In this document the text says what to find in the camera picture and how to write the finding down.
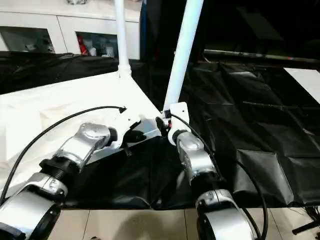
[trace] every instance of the tiled floor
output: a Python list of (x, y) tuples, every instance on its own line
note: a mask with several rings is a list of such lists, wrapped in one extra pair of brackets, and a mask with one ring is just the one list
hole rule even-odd
[[(262, 229), (263, 213), (249, 212)], [(314, 240), (320, 228), (293, 235), (292, 229), (311, 222), (301, 208), (270, 208), (268, 240)], [(63, 211), (49, 240), (198, 240), (195, 209)]]

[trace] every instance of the white pole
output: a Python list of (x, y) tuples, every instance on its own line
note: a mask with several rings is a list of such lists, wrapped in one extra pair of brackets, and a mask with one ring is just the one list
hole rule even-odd
[(203, 3), (204, 0), (187, 0), (186, 2), (168, 89), (164, 100), (164, 111), (170, 108), (170, 104), (179, 101)]
[(119, 72), (119, 76), (121, 77), (122, 74), (130, 75), (131, 68), (129, 65), (129, 59), (127, 54), (124, 0), (114, 0), (114, 2), (115, 2), (117, 43), (118, 43), (118, 52), (119, 52), (118, 72)]

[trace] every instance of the glass cabinet window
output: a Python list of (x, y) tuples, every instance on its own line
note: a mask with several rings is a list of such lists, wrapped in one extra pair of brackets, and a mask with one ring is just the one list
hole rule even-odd
[(0, 26), (0, 34), (9, 51), (55, 53), (47, 29)]
[(77, 31), (76, 36), (82, 55), (118, 58), (117, 35)]

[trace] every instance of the robotic arm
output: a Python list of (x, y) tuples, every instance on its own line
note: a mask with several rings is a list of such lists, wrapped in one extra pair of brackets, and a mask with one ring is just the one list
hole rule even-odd
[[(170, 119), (170, 114), (188, 123), (187, 104), (172, 104), (165, 121), (170, 126), (168, 140), (177, 147), (181, 164), (197, 199), (200, 240), (253, 240), (251, 227), (230, 192), (219, 189), (220, 176), (204, 149), (204, 143), (182, 121), (175, 117)], [(68, 189), (92, 154), (103, 148), (120, 148), (125, 133), (132, 130), (137, 121), (121, 125), (122, 129), (93, 123), (82, 124), (51, 159), (44, 159), (40, 163), (42, 170), (33, 174), (0, 207), (0, 239), (46, 240), (60, 215)]]
[(61, 203), (76, 175), (94, 151), (111, 145), (117, 133), (104, 126), (84, 123), (52, 156), (42, 170), (0, 208), (0, 239), (45, 240), (61, 211)]
[[(189, 123), (185, 102), (170, 105), (171, 114)], [(233, 200), (230, 192), (219, 189), (220, 177), (216, 166), (204, 149), (204, 143), (195, 137), (189, 127), (171, 117), (168, 140), (175, 145), (189, 179), (196, 200), (197, 230), (200, 240), (254, 240), (253, 231)]]

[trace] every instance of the black mat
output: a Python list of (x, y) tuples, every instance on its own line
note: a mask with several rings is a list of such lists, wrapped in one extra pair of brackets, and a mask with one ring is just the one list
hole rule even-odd
[[(117, 61), (72, 54), (1, 53), (0, 94), (117, 70)], [(133, 61), (132, 76), (161, 110), (171, 65)], [(190, 66), (181, 101), (190, 123), (211, 144), (228, 188), (241, 207), (259, 197), (269, 207), (320, 204), (320, 106), (283, 69), (241, 64)], [(156, 137), (88, 165), (71, 189), (66, 208), (182, 209), (194, 199), (175, 148)]]

